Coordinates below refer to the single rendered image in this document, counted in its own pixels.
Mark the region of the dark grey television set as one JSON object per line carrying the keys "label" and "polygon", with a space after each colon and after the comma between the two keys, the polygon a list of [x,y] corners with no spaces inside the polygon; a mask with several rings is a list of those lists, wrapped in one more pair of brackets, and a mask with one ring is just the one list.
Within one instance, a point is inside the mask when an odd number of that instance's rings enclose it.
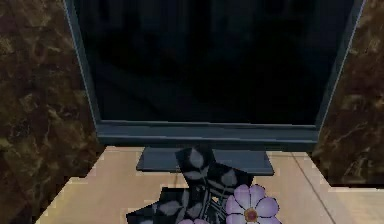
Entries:
{"label": "dark grey television set", "polygon": [[310,152],[366,0],[63,0],[98,141],[175,172]]}

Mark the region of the light wooden stand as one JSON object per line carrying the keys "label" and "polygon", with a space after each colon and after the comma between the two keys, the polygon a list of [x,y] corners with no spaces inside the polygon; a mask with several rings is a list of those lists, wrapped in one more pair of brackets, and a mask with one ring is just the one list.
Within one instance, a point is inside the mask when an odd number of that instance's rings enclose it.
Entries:
{"label": "light wooden stand", "polygon": [[[139,148],[108,147],[84,178],[70,179],[37,224],[127,224],[125,214],[187,186],[176,173],[141,173]],[[270,152],[275,175],[256,177],[283,224],[384,224],[384,189],[332,188],[304,153]]]}

